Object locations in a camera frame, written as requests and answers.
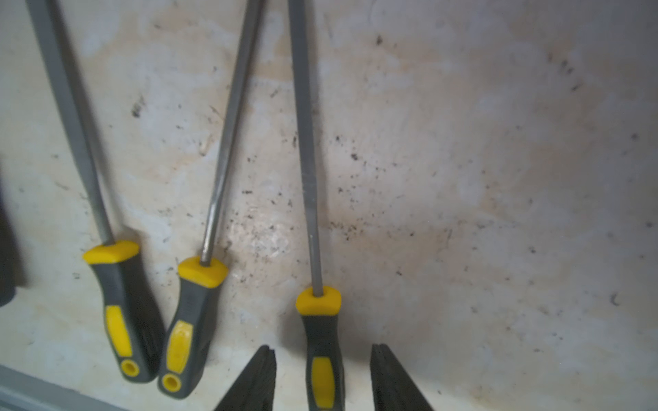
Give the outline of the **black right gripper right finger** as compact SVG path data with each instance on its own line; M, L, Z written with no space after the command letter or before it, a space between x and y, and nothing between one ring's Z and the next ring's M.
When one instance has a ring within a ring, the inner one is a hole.
M372 346L370 374L376 411L434 410L386 344Z

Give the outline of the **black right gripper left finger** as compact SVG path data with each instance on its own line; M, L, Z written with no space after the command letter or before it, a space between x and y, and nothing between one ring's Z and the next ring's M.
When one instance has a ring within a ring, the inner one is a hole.
M257 349L215 411L272 411L277 361L268 345Z

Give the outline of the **yellow black file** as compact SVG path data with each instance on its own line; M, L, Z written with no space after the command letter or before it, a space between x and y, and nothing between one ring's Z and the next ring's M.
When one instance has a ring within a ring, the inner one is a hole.
M94 117L58 2L29 1L27 8L99 233L99 245L83 258L99 283L106 335L121 375L132 383L149 383L159 371L165 329L147 283L141 247L113 235L92 149Z
M318 184L311 102L308 29L303 1L289 1L296 123L308 233L311 287L296 298L306 340L306 391L310 410L344 410L344 366L338 320L342 296L322 280L318 224Z
M188 397L202 379L221 287L229 273L227 265L214 258L214 244L263 5L257 0L246 5L200 254L178 265L178 305L166 332L158 378L159 390L176 400Z

